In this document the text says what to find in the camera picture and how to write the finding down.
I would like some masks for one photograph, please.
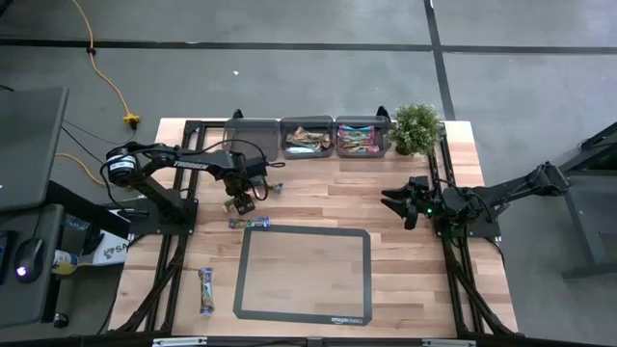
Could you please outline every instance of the plant pot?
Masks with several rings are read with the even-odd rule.
[[[396,150],[396,152],[400,155],[412,155],[412,152],[410,150],[407,150],[406,148],[400,146],[396,146],[394,150]]]

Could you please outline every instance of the green plant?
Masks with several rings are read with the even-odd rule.
[[[396,142],[396,151],[403,155],[430,154],[440,136],[437,110],[431,105],[406,105],[396,110],[389,138]]]

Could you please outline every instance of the wooden table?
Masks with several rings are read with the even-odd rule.
[[[179,145],[185,121],[162,119],[156,142]],[[483,185],[470,123],[447,121],[445,127],[457,184]],[[219,141],[222,135],[222,129],[208,130],[206,145]],[[198,226],[189,239],[184,260],[174,335],[454,336],[441,241],[424,217],[419,217],[416,229],[405,230],[403,221],[379,201],[382,189],[401,187],[410,175],[429,175],[427,158],[401,156],[392,149],[382,159],[341,159],[334,154],[326,159],[286,163],[285,168],[268,171],[269,181],[284,183],[284,192],[258,201],[250,216],[268,215],[275,225],[366,229],[371,236],[372,321],[365,327],[352,327],[236,318],[232,305],[242,230],[228,228],[229,215],[221,207],[228,199],[223,183],[202,173],[197,192]],[[171,187],[174,170],[161,170],[154,177]],[[130,249],[110,329],[124,323],[149,292],[160,243],[161,237],[152,235]],[[483,239],[470,239],[469,249],[479,292],[503,323],[515,331],[516,320],[499,254]],[[211,317],[200,316],[198,271],[206,266],[214,268],[215,312]],[[167,296],[166,289],[161,296],[157,327],[164,317]],[[468,327],[472,327],[466,295],[462,301]]]

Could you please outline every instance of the computer mouse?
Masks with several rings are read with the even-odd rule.
[[[15,278],[22,283],[37,280],[42,270],[42,240],[32,237],[19,245],[15,252]]]

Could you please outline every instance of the concrete floor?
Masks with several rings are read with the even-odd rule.
[[[213,42],[430,44],[422,0],[82,0],[97,38]],[[443,44],[610,46],[617,3],[610,0],[434,0]],[[0,18],[0,37],[84,39],[66,0],[19,0]],[[281,118],[370,115],[426,102],[443,108],[433,53],[376,51],[99,49],[98,65],[144,118],[137,141],[154,140],[163,117]],[[457,120],[470,120],[487,185],[559,163],[582,139],[615,121],[617,56],[445,54]],[[0,84],[67,86],[66,118],[110,140],[130,133],[113,91],[83,48],[0,47]],[[107,144],[73,131],[103,156]],[[70,139],[59,151],[95,161]],[[53,178],[106,201],[73,163]],[[119,197],[127,197],[118,191]],[[583,264],[561,199],[529,198],[500,218],[514,309],[522,333],[615,344],[617,278],[564,282]],[[119,269],[63,285],[73,317],[64,331],[29,326],[0,339],[95,333],[113,300]]]

